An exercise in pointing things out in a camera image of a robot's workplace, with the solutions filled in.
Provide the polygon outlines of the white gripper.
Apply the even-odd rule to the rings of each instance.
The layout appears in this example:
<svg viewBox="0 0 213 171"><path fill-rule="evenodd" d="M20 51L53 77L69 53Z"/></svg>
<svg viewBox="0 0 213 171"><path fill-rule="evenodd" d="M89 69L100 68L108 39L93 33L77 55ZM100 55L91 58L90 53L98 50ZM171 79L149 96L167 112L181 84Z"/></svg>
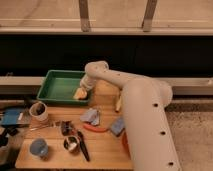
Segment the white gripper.
<svg viewBox="0 0 213 171"><path fill-rule="evenodd" d="M84 75L80 81L80 86L83 87L86 91L90 91L96 84L96 80ZM83 90L81 88L77 88L73 98L78 100L83 98Z"/></svg>

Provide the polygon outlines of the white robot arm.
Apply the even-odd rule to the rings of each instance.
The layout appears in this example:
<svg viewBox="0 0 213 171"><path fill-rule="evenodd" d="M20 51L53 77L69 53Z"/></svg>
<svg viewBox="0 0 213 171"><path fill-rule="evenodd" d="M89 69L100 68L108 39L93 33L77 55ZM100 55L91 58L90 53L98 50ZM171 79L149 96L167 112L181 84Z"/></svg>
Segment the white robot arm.
<svg viewBox="0 0 213 171"><path fill-rule="evenodd" d="M91 90L98 80L121 92L122 114L134 171L182 171L165 114L172 87L148 76L111 70L106 61L89 62L80 86Z"/></svg>

